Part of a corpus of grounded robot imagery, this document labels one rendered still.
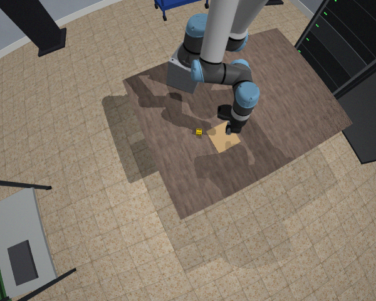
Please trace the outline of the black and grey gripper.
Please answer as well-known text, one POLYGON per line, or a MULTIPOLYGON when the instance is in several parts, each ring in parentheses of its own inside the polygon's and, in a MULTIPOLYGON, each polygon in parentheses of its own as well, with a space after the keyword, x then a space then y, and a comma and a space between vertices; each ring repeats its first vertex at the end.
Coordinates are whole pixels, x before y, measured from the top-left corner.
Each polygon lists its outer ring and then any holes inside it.
POLYGON ((231 105, 224 104, 217 108, 217 117, 221 120, 227 120, 227 126, 231 126, 230 129, 227 129, 226 135, 231 135, 231 133, 239 134, 249 116, 250 114, 247 116, 236 114, 231 105))

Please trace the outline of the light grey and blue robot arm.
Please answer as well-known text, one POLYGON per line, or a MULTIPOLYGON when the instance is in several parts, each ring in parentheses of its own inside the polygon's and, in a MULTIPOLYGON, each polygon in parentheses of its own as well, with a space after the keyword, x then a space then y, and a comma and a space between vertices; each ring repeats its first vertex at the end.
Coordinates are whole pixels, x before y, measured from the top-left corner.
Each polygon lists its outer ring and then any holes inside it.
POLYGON ((243 59, 222 63, 224 52, 241 51, 248 40, 248 27, 269 0, 211 0, 208 14, 189 18, 178 60, 191 68, 195 82, 231 85, 233 110, 247 116, 258 102, 259 88, 243 59), (203 38, 204 37, 204 38, 203 38), (233 64, 233 65, 232 65, 233 64))

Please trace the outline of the tan flat mat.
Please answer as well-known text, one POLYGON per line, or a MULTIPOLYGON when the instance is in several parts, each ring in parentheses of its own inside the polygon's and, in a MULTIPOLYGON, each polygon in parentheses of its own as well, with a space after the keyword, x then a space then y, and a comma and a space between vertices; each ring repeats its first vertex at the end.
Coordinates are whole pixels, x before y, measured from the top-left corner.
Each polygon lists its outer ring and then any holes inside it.
POLYGON ((219 154, 241 142, 236 134, 226 135, 226 125, 227 121, 206 131, 219 154))

